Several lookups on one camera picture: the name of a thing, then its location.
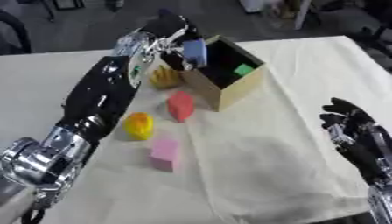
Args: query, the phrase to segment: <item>white tablecloth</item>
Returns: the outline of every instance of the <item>white tablecloth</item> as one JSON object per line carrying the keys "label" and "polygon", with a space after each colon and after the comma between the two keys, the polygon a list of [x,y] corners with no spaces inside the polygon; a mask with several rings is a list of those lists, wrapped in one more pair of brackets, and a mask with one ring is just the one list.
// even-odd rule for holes
{"label": "white tablecloth", "polygon": [[[267,66],[260,88],[232,107],[213,112],[195,96],[194,114],[176,123],[165,109],[174,90],[148,81],[129,107],[153,114],[156,136],[180,141],[174,173],[154,170],[151,140],[131,141],[120,125],[43,223],[304,223],[366,211],[367,187],[334,150],[319,113],[340,97],[392,131],[389,74],[343,37],[240,46]],[[1,57],[0,147],[43,138],[78,79],[107,53]]]}

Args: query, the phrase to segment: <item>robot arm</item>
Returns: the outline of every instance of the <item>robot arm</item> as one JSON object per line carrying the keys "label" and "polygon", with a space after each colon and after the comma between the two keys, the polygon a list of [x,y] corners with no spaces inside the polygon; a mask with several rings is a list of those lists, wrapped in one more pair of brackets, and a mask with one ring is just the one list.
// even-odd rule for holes
{"label": "robot arm", "polygon": [[337,151],[355,165],[369,185],[368,202],[378,224],[392,224],[392,138],[365,111],[332,98],[320,118]]}
{"label": "robot arm", "polygon": [[[140,86],[140,75],[157,55],[178,70],[198,65],[186,61],[178,47],[200,39],[185,17],[161,10],[159,18],[120,38],[112,55],[102,58],[79,81],[62,105],[63,117],[42,142],[22,137],[0,157],[0,214],[2,223],[22,217],[38,223],[72,187],[101,139],[117,125]],[[28,192],[18,209],[11,206]],[[38,216],[32,219],[32,211]]]}

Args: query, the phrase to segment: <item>orange-yellow toy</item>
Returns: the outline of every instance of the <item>orange-yellow toy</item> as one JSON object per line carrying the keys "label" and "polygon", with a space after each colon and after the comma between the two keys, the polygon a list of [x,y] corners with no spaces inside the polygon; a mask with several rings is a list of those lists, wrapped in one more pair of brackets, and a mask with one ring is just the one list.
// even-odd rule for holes
{"label": "orange-yellow toy", "polygon": [[181,83],[181,79],[178,71],[159,66],[150,77],[150,82],[156,88],[174,88]]}
{"label": "orange-yellow toy", "polygon": [[125,119],[123,127],[134,139],[147,140],[152,136],[152,116],[144,112],[132,113]]}

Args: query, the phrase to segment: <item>cardboard box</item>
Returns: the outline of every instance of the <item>cardboard box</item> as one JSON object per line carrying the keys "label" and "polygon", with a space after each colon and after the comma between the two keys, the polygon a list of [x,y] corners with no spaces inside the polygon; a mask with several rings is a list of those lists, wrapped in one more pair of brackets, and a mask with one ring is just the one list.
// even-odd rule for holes
{"label": "cardboard box", "polygon": [[[206,45],[208,66],[183,72],[182,77],[213,110],[221,111],[260,87],[262,61],[222,36],[208,39]],[[241,65],[254,70],[243,76],[236,74]]]}

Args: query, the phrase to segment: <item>floor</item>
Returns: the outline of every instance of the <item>floor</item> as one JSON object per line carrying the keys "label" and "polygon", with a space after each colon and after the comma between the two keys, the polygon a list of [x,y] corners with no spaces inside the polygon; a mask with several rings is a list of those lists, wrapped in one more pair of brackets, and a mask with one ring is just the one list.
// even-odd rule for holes
{"label": "floor", "polygon": [[[25,23],[35,53],[109,49],[119,37],[144,25],[161,8],[189,17],[206,37],[221,34],[233,41],[332,36],[357,32],[363,25],[371,28],[378,25],[364,12],[346,9],[320,14],[322,25],[309,21],[302,31],[293,31],[291,20],[278,19],[269,13],[246,14],[237,0],[128,0],[116,13],[105,9],[98,0],[86,0],[86,3],[87,8],[83,10],[55,11],[54,23],[46,20],[46,12],[39,3],[21,5],[16,0],[1,0],[0,8]],[[6,33],[8,38],[15,38],[10,31]],[[392,33],[385,36],[392,39]],[[382,66],[392,64],[378,52],[369,51],[369,54]],[[368,214],[363,214],[323,222],[326,223],[372,222]]]}

